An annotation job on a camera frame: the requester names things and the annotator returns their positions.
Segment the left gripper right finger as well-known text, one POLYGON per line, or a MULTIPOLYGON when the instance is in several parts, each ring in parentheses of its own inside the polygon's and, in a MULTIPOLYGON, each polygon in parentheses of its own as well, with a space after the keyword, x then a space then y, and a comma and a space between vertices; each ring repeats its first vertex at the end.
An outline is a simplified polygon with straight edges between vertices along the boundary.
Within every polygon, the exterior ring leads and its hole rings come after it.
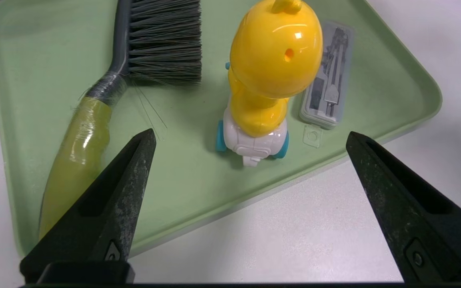
POLYGON ((346 150, 406 283, 461 283, 461 208, 372 138, 346 150))

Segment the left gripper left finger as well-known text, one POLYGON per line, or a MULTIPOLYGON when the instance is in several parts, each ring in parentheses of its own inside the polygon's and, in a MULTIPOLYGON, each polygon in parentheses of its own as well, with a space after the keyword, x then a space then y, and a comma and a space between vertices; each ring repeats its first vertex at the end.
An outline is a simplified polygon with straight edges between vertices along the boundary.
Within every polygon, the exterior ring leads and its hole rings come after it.
POLYGON ((20 263, 26 281, 133 281, 128 263, 156 137, 135 135, 20 263))

